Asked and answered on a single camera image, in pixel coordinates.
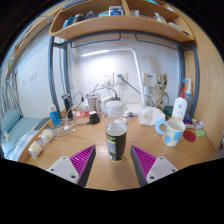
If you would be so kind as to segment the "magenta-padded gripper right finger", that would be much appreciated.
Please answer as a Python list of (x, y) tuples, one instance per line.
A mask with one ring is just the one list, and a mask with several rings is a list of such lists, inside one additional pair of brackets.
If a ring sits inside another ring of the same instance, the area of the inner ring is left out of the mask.
[(134, 145), (131, 158), (141, 187), (178, 171), (165, 157), (155, 157)]

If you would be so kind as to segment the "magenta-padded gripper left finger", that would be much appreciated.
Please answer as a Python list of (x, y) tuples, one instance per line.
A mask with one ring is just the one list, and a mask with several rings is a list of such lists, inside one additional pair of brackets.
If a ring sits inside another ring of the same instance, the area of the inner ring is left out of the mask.
[(92, 145), (71, 157), (60, 157), (47, 171), (81, 187), (85, 187), (95, 156), (96, 148)]

